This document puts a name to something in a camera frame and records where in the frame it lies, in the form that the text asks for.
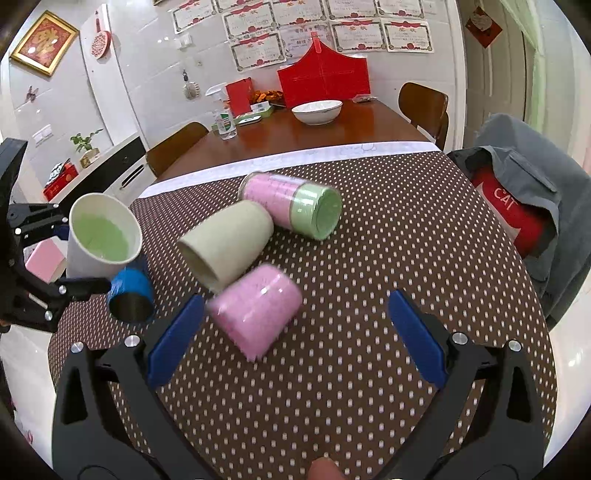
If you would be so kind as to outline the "person's thumb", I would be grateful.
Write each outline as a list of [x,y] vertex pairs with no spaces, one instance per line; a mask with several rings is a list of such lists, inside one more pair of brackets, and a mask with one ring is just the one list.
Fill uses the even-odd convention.
[[330,458],[315,459],[308,469],[308,480],[346,480],[346,476],[338,465]]

